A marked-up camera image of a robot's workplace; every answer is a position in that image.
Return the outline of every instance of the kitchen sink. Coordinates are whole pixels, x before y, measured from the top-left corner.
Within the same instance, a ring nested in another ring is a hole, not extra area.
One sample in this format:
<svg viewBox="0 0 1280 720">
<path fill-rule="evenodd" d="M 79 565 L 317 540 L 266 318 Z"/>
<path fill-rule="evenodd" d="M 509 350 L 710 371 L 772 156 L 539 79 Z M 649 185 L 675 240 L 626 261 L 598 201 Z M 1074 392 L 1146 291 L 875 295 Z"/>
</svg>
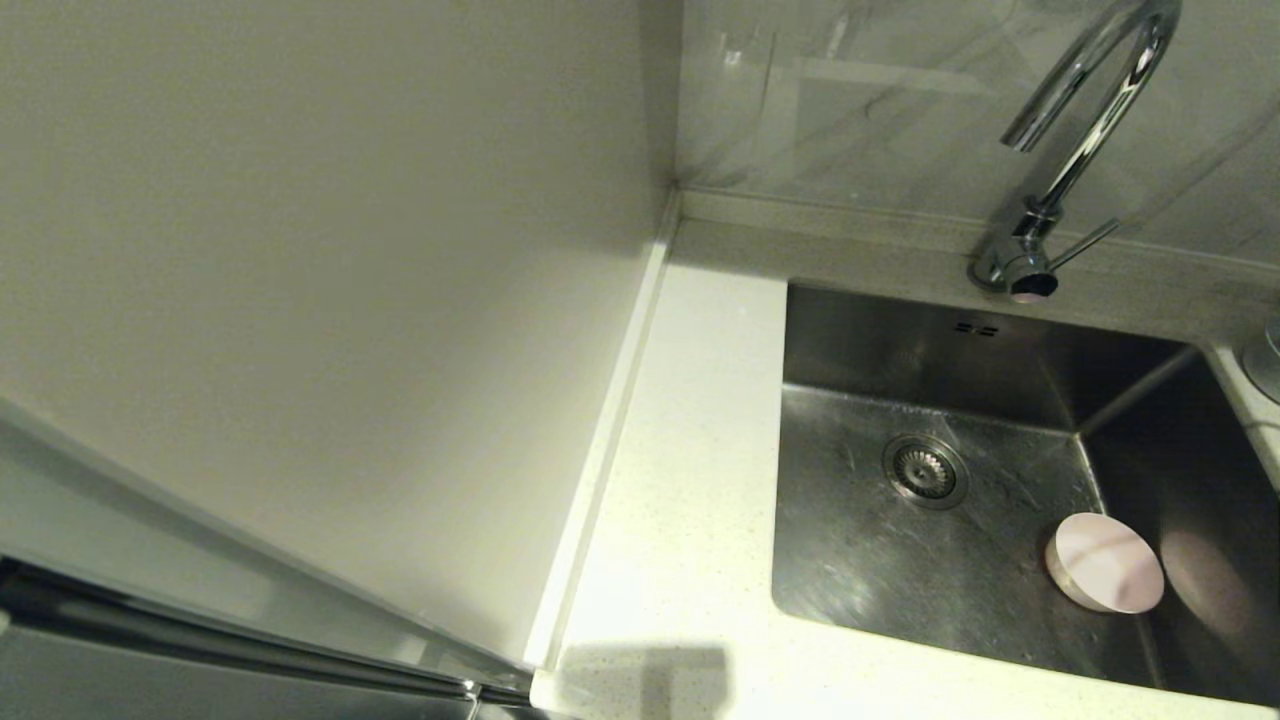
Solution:
<svg viewBox="0 0 1280 720">
<path fill-rule="evenodd" d="M 1155 610 L 1085 610 L 1050 579 L 1046 542 L 1083 511 L 1156 550 Z M 773 598 L 910 642 L 1280 705 L 1280 502 L 1206 359 L 1178 342 L 792 284 Z"/>
</svg>

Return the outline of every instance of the faucet handle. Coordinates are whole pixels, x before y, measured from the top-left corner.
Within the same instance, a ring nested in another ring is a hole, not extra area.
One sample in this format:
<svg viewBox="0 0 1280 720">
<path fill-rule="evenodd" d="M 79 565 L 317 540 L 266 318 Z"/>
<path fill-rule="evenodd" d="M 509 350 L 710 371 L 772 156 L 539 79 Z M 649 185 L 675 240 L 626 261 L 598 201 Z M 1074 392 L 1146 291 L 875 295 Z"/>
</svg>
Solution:
<svg viewBox="0 0 1280 720">
<path fill-rule="evenodd" d="M 1085 250 L 1093 247 L 1093 243 L 1096 243 L 1097 241 L 1102 240 L 1103 237 L 1114 233 L 1119 227 L 1120 227 L 1120 220 L 1117 220 L 1115 218 L 1111 218 L 1110 220 L 1102 223 L 1101 225 L 1097 227 L 1097 229 L 1094 229 L 1089 234 L 1084 236 L 1084 238 L 1080 240 L 1080 242 L 1076 242 L 1071 247 L 1068 247 L 1066 252 L 1064 252 L 1064 254 L 1059 255 L 1057 258 L 1050 260 L 1050 263 L 1048 263 L 1050 272 L 1053 272 L 1053 270 L 1061 268 L 1062 265 L 1070 263 L 1071 260 L 1075 259 L 1076 255 L 1079 255 L 1080 252 L 1084 252 Z"/>
</svg>

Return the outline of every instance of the faucet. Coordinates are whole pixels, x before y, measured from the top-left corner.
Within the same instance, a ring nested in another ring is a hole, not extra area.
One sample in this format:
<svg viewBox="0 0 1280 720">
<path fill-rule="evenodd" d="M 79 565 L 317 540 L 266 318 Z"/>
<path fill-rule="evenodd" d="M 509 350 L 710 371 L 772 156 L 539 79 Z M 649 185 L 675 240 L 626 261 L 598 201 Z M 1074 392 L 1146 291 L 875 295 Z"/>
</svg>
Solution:
<svg viewBox="0 0 1280 720">
<path fill-rule="evenodd" d="M 1120 79 L 1093 124 L 1066 156 L 1053 183 L 1041 196 L 1027 196 L 1027 213 L 1014 232 L 992 238 L 969 265 L 969 277 L 979 287 L 1007 292 L 1015 302 L 1043 300 L 1057 290 L 1055 270 L 1120 227 L 1119 220 L 1107 220 L 1052 260 L 1044 251 L 1044 240 L 1062 219 L 1062 200 L 1151 81 L 1156 65 L 1169 50 L 1181 9 L 1181 0 L 1119 0 L 1111 5 L 1068 49 L 1005 131 L 1001 142 L 1020 152 L 1030 152 L 1102 60 L 1121 40 L 1138 35 Z"/>
</svg>

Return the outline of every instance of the pink bowl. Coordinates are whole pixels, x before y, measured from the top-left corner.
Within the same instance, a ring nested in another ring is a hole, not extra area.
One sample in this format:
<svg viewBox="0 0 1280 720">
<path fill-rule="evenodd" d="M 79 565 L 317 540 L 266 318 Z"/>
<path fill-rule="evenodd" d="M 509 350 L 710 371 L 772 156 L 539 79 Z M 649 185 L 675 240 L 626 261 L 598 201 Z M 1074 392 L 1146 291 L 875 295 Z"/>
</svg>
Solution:
<svg viewBox="0 0 1280 720">
<path fill-rule="evenodd" d="M 1098 612 L 1146 612 L 1165 594 L 1160 560 L 1129 525 L 1078 512 L 1044 548 L 1048 574 L 1075 602 Z"/>
</svg>

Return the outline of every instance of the speckled quartz countertop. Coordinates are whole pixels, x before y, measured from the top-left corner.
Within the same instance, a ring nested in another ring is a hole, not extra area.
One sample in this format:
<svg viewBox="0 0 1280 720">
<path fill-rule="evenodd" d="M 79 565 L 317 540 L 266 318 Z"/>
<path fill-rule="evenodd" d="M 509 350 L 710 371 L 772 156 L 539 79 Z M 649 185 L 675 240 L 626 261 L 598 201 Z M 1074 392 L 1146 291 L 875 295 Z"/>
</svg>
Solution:
<svg viewBox="0 0 1280 720">
<path fill-rule="evenodd" d="M 788 278 L 1193 342 L 1280 478 L 1280 406 L 1234 360 L 1242 338 L 1280 306 L 1274 272 L 1100 246 L 1062 270 L 1051 301 L 1014 306 L 966 282 L 972 233 L 941 220 L 822 209 L 797 217 L 780 204 L 686 195 L 558 669 L 539 673 L 536 705 L 584 720 L 1276 717 L 774 607 Z"/>
</svg>

